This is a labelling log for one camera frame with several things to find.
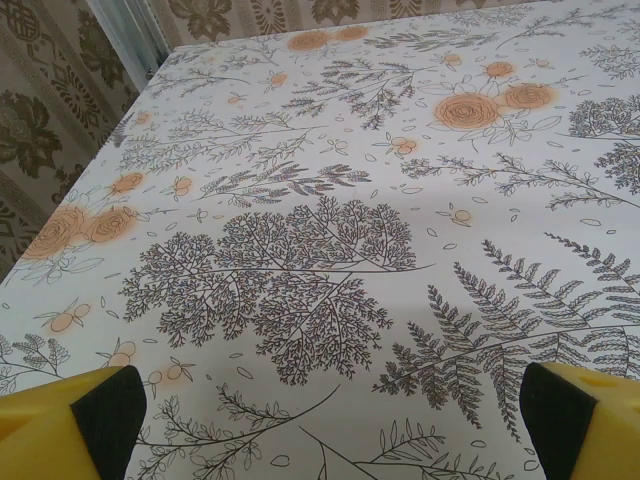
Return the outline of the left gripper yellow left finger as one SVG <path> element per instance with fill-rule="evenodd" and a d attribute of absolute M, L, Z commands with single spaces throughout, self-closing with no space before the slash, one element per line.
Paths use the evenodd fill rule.
<path fill-rule="evenodd" d="M 3 479 L 123 479 L 147 410 L 138 370 L 107 367 L 1 398 Z"/>

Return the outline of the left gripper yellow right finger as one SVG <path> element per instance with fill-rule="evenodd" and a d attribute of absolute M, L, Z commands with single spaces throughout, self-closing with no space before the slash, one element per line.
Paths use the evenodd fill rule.
<path fill-rule="evenodd" d="M 531 363 L 520 411 L 547 479 L 639 477 L 639 382 Z"/>

